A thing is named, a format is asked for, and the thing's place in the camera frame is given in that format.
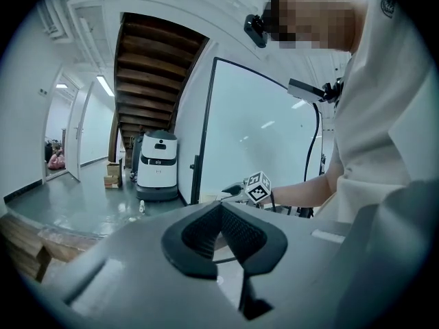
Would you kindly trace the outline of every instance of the pink clothing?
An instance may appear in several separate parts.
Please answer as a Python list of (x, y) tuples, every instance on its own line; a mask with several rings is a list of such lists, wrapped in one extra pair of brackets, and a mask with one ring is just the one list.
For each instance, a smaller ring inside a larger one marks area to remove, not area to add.
[(47, 163), (48, 169), (61, 169), (65, 167), (66, 167), (66, 162), (64, 160), (63, 155), (57, 156), (56, 154), (54, 154), (50, 158), (49, 163)]

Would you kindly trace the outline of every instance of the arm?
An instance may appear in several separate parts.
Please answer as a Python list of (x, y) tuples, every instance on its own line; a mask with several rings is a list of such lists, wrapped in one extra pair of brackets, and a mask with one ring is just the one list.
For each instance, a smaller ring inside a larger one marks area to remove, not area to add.
[[(333, 155), (328, 171), (303, 183), (273, 188), (274, 202), (284, 206), (316, 207), (321, 206), (337, 191), (337, 179), (344, 172), (337, 145), (334, 143)], [(262, 204), (270, 203), (270, 198)]]

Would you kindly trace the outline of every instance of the small bottle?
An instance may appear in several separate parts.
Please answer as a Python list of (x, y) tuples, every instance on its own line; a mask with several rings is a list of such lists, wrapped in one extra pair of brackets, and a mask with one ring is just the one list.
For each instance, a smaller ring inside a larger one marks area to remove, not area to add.
[(139, 212), (145, 213), (145, 202), (143, 200), (140, 200)]

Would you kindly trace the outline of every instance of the wooden staircase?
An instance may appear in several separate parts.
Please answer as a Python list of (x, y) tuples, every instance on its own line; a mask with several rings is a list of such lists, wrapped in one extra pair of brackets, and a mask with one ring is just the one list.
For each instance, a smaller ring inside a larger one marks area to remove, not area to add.
[(125, 14), (115, 58), (117, 125), (130, 155), (142, 127), (172, 131), (178, 102), (208, 38), (181, 25)]

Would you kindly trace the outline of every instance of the gray floor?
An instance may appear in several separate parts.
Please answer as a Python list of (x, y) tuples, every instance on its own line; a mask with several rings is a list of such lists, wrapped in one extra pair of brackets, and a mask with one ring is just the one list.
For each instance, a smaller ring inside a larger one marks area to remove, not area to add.
[(53, 175), (53, 174), (57, 174), (59, 172), (65, 171), (65, 168), (60, 168), (60, 169), (48, 169), (47, 168), (47, 164), (46, 164), (46, 177)]
[[(8, 208), (39, 223), (83, 233), (110, 234), (125, 223), (139, 218), (135, 184), (126, 169), (123, 185), (105, 189), (106, 160), (81, 168), (81, 182), (69, 173), (56, 177), (8, 204)], [(145, 216), (155, 216), (183, 207), (170, 202), (145, 203)]]

